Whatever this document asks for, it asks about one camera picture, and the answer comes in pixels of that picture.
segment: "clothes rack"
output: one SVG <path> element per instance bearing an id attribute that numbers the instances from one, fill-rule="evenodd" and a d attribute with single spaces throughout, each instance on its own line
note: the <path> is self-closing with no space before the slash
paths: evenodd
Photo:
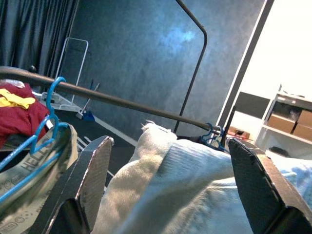
<path id="1" fill-rule="evenodd" d="M 52 78 L 42 76 L 39 74 L 31 73 L 19 68 L 14 67 L 6 67 L 6 66 L 0 66 L 0 79 L 16 79 L 20 80 L 26 83 L 30 83 L 32 85 L 40 85 L 43 87 L 50 87 L 50 85 L 55 81 Z M 84 98 L 90 98 L 93 100 L 105 102 L 108 104 L 116 105 L 125 107 L 132 110 L 137 110 L 141 112 L 145 112 L 148 114 L 165 117 L 173 120 L 178 120 L 181 122 L 189 123 L 194 126 L 197 126 L 199 128 L 205 129 L 207 131 L 210 131 L 210 126 L 206 123 L 199 122 L 192 120 L 190 118 L 182 117 L 167 111 L 158 110 L 152 107 L 149 107 L 147 105 L 139 104 L 133 101 L 128 101 L 119 97 L 114 97 L 111 95 L 107 95 L 104 93 L 96 92 L 90 89 L 86 89 L 80 86 L 76 86 L 73 84 L 69 84 L 66 82 L 61 82 L 57 87 L 56 90 L 67 92 L 69 94 L 79 95 Z M 219 128 L 213 127 L 212 133 L 218 134 Z"/>

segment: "floor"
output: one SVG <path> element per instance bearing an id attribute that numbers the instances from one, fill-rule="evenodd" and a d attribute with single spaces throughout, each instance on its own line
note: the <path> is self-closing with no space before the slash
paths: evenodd
<path id="1" fill-rule="evenodd" d="M 129 161 L 135 147 L 96 122 L 78 119 L 76 117 L 76 112 L 55 110 L 55 113 L 61 121 L 70 123 L 74 126 L 78 133 L 78 147 L 80 149 L 87 146 L 90 141 L 104 135 L 110 136 L 114 139 L 115 143 L 112 147 L 105 183 L 105 186 L 107 186 L 117 171 Z"/>

